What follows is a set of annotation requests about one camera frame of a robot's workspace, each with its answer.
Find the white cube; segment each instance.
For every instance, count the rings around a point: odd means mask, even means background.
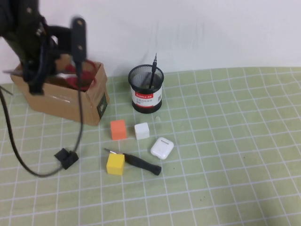
[[[135,125],[136,139],[141,140],[150,137],[150,129],[147,122]]]

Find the orange cube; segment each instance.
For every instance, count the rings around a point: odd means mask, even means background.
[[[124,120],[111,121],[112,140],[121,140],[127,137],[126,123]]]

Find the cardboard box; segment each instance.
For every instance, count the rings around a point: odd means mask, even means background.
[[[71,63],[69,55],[62,55],[56,61],[58,70],[63,70]],[[89,87],[85,92],[81,92],[84,124],[97,126],[109,103],[109,95],[106,89],[108,80],[102,63],[94,62],[97,67],[95,86]],[[83,70],[93,71],[93,66],[83,63]],[[31,109],[80,122],[78,91],[68,86],[64,79],[48,78],[44,83],[44,95],[33,96],[29,93],[28,85],[23,81],[22,76],[11,75],[12,81],[21,90]]]

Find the black cable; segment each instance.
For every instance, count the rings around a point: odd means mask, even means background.
[[[81,64],[76,64],[76,73],[77,73],[77,77],[78,77],[78,96],[79,96],[79,115],[80,115],[80,130],[79,130],[79,136],[77,138],[75,147],[73,149],[73,151],[75,152],[79,146],[80,143],[80,139],[81,139],[81,135],[82,135],[82,131],[83,131],[83,111],[82,111],[82,102],[81,102],[81,71],[82,71],[82,67]],[[6,119],[6,124],[8,127],[8,134],[9,134],[9,139],[13,148],[13,151],[17,157],[17,159],[19,160],[19,162],[21,163],[21,165],[32,175],[39,177],[39,178],[46,178],[46,177],[50,177],[56,173],[58,173],[60,170],[63,169],[62,166],[60,166],[59,168],[55,169],[54,171],[50,172],[50,173],[46,173],[46,174],[40,174],[40,173],[36,173],[34,171],[32,171],[26,164],[25,162],[22,160],[18,149],[16,147],[15,144],[15,140],[14,140],[14,136],[13,136],[13,131],[11,128],[11,123],[10,123],[10,119],[9,119],[9,113],[8,113],[8,107],[6,105],[5,102],[5,98],[3,96],[2,90],[0,89],[0,99],[1,99],[1,103],[2,103],[2,107],[3,107],[3,111],[5,114],[5,119]]]

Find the cube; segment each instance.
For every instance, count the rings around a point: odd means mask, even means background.
[[[127,137],[126,123],[124,120],[111,121],[112,140],[121,140]]]
[[[124,169],[125,157],[123,154],[110,153],[107,162],[107,172],[113,175],[122,175]]]
[[[150,129],[147,122],[135,125],[136,139],[141,140],[150,137]]]

